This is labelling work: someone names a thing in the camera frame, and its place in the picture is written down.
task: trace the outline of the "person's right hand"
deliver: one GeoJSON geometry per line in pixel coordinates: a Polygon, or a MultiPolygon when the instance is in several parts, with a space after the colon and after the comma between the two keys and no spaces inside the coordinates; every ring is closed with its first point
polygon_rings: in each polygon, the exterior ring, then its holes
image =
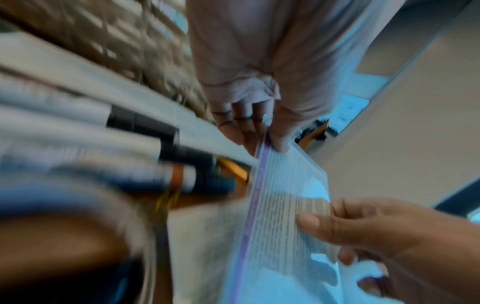
{"type": "Polygon", "coordinates": [[[297,215],[307,234],[340,245],[338,259],[385,264],[388,276],[358,286],[407,304],[480,301],[480,226],[433,209],[389,199],[344,199],[332,216],[297,215]]]}

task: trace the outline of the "purple strip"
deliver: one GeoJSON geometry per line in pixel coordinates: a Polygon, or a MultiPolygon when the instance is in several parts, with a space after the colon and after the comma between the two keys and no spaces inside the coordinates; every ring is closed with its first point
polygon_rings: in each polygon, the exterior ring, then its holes
{"type": "Polygon", "coordinates": [[[255,186],[253,188],[253,194],[250,200],[250,207],[248,208],[248,215],[246,218],[245,229],[244,229],[244,233],[243,233],[241,244],[240,244],[239,255],[233,271],[234,277],[232,282],[231,296],[229,299],[231,304],[236,304],[237,302],[238,293],[240,290],[240,284],[242,281],[242,274],[244,270],[245,260],[247,259],[247,251],[250,243],[250,235],[252,233],[252,229],[254,226],[255,216],[257,215],[257,207],[259,205],[260,192],[262,191],[262,185],[265,179],[265,172],[267,170],[267,163],[269,160],[270,150],[271,150],[270,138],[266,136],[265,145],[260,155],[260,165],[258,166],[258,174],[256,175],[255,186]]]}

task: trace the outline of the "pen cap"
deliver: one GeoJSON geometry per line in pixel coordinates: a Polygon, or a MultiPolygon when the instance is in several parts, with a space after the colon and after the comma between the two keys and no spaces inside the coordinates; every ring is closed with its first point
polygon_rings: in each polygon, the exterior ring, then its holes
{"type": "Polygon", "coordinates": [[[235,180],[210,172],[196,171],[195,186],[192,192],[208,194],[229,194],[235,191],[235,180]]]}
{"type": "Polygon", "coordinates": [[[214,157],[208,153],[168,143],[161,144],[159,158],[160,160],[192,165],[197,169],[212,170],[215,166],[214,157]]]}
{"type": "Polygon", "coordinates": [[[173,143],[177,129],[150,117],[112,106],[107,127],[160,138],[162,142],[173,143]]]}

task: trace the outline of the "open book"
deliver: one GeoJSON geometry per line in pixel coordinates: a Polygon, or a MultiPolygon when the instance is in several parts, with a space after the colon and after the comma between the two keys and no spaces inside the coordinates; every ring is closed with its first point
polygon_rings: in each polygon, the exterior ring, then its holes
{"type": "Polygon", "coordinates": [[[259,150],[245,199],[169,214],[174,303],[351,302],[337,248],[295,224],[298,212],[329,214],[327,175],[297,145],[259,150]]]}

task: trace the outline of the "basket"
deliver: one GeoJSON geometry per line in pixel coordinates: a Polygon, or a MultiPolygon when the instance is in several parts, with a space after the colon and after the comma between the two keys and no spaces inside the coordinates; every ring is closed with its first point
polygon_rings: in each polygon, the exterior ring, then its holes
{"type": "Polygon", "coordinates": [[[213,121],[193,69],[184,0],[2,0],[0,14],[213,121]]]}

